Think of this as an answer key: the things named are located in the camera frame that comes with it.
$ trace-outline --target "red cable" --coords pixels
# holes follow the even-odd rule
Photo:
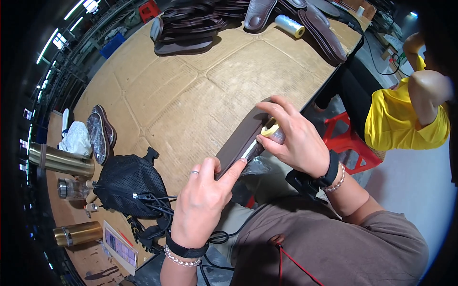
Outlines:
[[[287,254],[286,251],[283,250],[282,246],[279,246],[278,249],[280,251],[280,274],[279,274],[280,280],[279,280],[279,283],[278,283],[279,286],[282,285],[282,252],[289,259],[291,259],[291,261],[293,261],[294,264],[296,264],[302,271],[304,271],[316,284],[318,284],[320,286],[324,286],[317,278],[315,278],[312,274],[310,274],[307,270],[305,270],[299,263],[297,263],[296,260],[294,260],[289,254]]]
[[[278,280],[278,286],[282,286],[282,247],[279,247],[278,249],[280,249],[280,270],[279,270],[279,274],[278,274],[278,277],[279,277],[279,280]]]

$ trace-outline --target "yellow shirt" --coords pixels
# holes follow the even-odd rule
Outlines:
[[[418,56],[417,67],[426,65]],[[438,107],[436,119],[422,128],[410,102],[409,78],[401,79],[397,90],[381,89],[372,94],[365,123],[365,141],[375,150],[432,149],[444,144],[450,133],[446,103]]]

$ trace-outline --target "white plastic bag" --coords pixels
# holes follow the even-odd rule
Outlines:
[[[62,142],[59,143],[59,150],[73,154],[89,157],[92,153],[89,133],[83,122],[75,121],[71,124]]]

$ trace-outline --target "hand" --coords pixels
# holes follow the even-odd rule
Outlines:
[[[232,187],[246,165],[246,159],[236,161],[218,180],[215,173],[221,171],[216,157],[206,158],[192,170],[188,184],[176,201],[171,237],[186,248],[201,248],[218,225],[221,211],[232,198]]]
[[[269,113],[280,123],[286,139],[283,145],[262,135],[258,135],[256,140],[264,149],[290,167],[313,178],[326,175],[329,169],[329,150],[315,126],[284,97],[270,98],[275,103],[261,102],[256,104],[256,107]]]

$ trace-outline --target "wooden table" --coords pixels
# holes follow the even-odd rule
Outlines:
[[[338,21],[329,20],[342,47],[350,54],[361,35]],[[363,30],[369,20],[360,20]],[[128,38],[100,68],[81,96],[75,120],[86,122],[93,106],[101,104],[115,127],[116,155],[144,156],[151,146],[160,154],[155,168],[169,195],[185,185],[192,166],[214,156],[256,102],[272,95],[286,96],[302,108],[335,70],[306,42],[295,40],[271,24],[260,34],[242,27],[218,33],[216,45],[206,53],[158,57],[149,37],[152,22]],[[48,142],[60,141],[61,118],[52,114]],[[93,179],[101,166],[96,164]],[[58,177],[47,172],[49,197],[57,226],[89,221],[83,209],[60,200]],[[113,210],[92,213],[92,220],[106,220],[134,243],[124,216]],[[143,220],[143,225],[155,221]],[[139,264],[151,254],[134,244]],[[108,259],[96,244],[80,245],[67,252],[88,285],[119,282],[128,275]],[[112,274],[98,277],[104,270]]]

